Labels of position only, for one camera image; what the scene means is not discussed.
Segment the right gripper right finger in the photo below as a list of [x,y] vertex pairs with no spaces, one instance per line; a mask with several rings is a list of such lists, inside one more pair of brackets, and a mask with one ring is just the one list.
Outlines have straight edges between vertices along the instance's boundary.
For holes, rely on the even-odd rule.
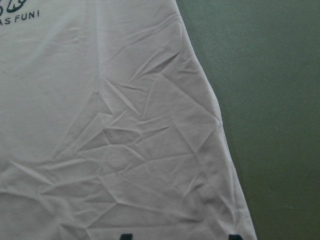
[[240,234],[230,234],[228,240],[243,240]]

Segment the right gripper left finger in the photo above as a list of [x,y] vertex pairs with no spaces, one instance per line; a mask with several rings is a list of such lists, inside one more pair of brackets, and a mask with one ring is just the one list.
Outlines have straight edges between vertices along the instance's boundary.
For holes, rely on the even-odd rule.
[[123,233],[123,234],[121,234],[119,240],[132,240],[132,234],[131,233]]

